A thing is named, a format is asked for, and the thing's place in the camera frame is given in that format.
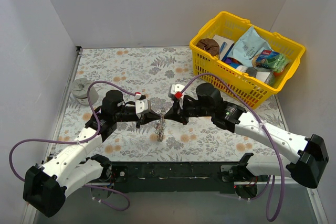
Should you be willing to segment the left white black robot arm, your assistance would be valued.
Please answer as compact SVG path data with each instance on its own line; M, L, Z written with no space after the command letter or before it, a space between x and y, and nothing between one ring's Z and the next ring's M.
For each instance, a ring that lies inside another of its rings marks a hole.
M23 199L46 217L54 216L65 200L84 184L97 179L106 182L112 175L108 158L89 154L117 128L118 122L135 122L136 127L160 119L144 95L126 103L119 90L110 90L85 124L74 145L68 145L41 167L32 166L25 174Z

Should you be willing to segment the grey tape roll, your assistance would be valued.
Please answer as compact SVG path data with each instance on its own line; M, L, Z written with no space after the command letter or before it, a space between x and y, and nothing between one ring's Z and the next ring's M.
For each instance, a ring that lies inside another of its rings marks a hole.
M79 78L72 82L70 86L70 92L73 95L74 99L80 105L84 105L84 106L89 105L87 92L91 84L92 82L86 78ZM89 97L90 97L91 104L96 103L99 99L99 95L94 87L91 87L89 94L90 94Z

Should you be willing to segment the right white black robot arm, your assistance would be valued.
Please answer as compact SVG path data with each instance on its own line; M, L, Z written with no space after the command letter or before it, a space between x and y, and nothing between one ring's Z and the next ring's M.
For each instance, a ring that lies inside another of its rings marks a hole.
M257 119L253 111L225 101L210 83L197 86L196 99L184 95L183 89L182 84L171 85L169 97L173 105L164 116L166 120L186 125L189 118L209 116L218 128L246 136L275 151L274 159L244 154L238 164L227 171L229 177L248 181L254 176L282 175L307 188L317 188L329 161L321 136L297 135L265 123Z

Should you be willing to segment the yellow plastic shopping basket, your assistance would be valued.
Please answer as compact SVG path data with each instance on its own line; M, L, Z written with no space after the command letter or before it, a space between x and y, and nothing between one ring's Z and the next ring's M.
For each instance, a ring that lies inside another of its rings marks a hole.
M229 12L208 21L190 48L195 75L228 95L238 94L253 109L281 91L306 50Z

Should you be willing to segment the light blue chips bag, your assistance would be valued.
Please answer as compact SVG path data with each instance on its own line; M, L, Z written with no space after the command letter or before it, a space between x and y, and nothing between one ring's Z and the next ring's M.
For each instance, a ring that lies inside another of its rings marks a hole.
M272 50L270 44L261 38L254 26L251 26L234 44L228 58L235 59L246 67L253 66L253 59L263 50Z

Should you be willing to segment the floral patterned table mat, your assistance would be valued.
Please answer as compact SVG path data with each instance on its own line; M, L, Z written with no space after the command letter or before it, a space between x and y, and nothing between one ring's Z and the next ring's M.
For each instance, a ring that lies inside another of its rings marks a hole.
M93 81L100 98L114 85L141 92L162 114L172 106L169 87L193 78L192 53L187 47L84 49L76 78ZM255 140L217 128L209 117L191 118L187 125L167 121L163 127L154 121L139 129L120 122L93 150L114 162L238 161L245 153L274 155Z

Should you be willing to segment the green wrapped package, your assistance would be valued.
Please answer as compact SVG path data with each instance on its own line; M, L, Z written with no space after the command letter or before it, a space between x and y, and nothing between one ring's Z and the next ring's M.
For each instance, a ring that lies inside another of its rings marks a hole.
M270 69L274 72L282 72L286 65L289 63L289 59L286 55L272 51L272 50L263 50L255 60L256 66Z

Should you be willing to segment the white box in basket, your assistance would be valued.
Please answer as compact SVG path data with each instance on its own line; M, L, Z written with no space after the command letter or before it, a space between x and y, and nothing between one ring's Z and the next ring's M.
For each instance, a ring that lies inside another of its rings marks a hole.
M215 35L212 39L219 45L219 60L225 61L235 42L219 35Z

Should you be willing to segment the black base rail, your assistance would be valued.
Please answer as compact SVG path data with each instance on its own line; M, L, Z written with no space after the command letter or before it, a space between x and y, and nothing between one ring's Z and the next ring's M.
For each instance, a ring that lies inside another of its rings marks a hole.
M91 180L123 193L213 191L234 194L235 184L257 192L266 175L252 175L238 162L112 162L111 172Z

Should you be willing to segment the brown round bread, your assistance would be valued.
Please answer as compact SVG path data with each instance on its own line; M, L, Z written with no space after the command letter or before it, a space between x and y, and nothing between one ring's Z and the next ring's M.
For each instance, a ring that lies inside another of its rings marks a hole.
M215 40L209 38L199 40L196 46L209 53L211 56L217 56L220 51L219 44Z

